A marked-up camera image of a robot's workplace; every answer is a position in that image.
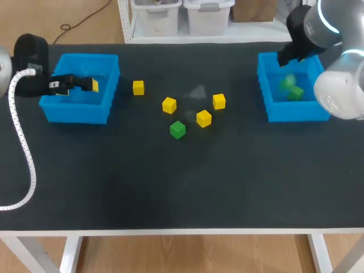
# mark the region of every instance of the green block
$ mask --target green block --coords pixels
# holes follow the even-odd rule
[[[289,90],[287,98],[290,101],[299,101],[302,99],[304,93],[305,91],[303,91],[302,88],[299,88],[298,86],[292,86]]]
[[[183,137],[186,134],[186,126],[182,122],[176,121],[169,127],[171,135],[176,139]]]
[[[296,77],[293,74],[286,75],[286,77],[280,82],[281,90],[291,89],[297,83]]]

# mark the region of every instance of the cardboard box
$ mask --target cardboard box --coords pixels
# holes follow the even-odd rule
[[[269,22],[275,8],[276,0],[235,0],[233,22]]]

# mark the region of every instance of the plastic container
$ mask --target plastic container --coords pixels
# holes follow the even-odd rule
[[[174,36],[178,31],[178,9],[182,0],[131,0],[144,36]]]
[[[49,122],[106,124],[119,81],[119,57],[104,54],[63,54],[53,75],[90,76],[98,92],[75,87],[69,96],[43,96],[39,105]]]
[[[228,27],[230,8],[235,0],[184,0],[192,36],[222,35]]]
[[[285,67],[280,67],[276,52],[260,53],[258,79],[268,121],[327,121],[330,114],[320,106],[313,92],[315,81],[323,71],[324,68],[317,56],[300,63],[292,60]],[[305,91],[301,101],[289,101],[287,94],[280,88],[281,81],[289,74],[295,75],[296,86]]]

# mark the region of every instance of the blue plastic box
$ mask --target blue plastic box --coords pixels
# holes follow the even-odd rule
[[[263,93],[269,122],[327,121],[330,114],[317,102],[313,86],[323,73],[317,56],[301,61],[292,60],[280,67],[277,53],[258,55],[258,80]],[[289,101],[280,88],[281,81],[289,74],[296,77],[297,86],[305,93],[301,101]]]
[[[49,122],[106,124],[117,89],[119,57],[106,54],[63,54],[53,75],[90,76],[98,81],[98,92],[80,87],[69,96],[43,96],[39,105]]]

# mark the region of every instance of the white storage bin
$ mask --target white storage bin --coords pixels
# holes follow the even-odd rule
[[[222,35],[228,27],[230,8],[235,0],[184,0],[192,36]]]
[[[144,36],[173,36],[178,30],[178,8],[182,0],[131,0]]]

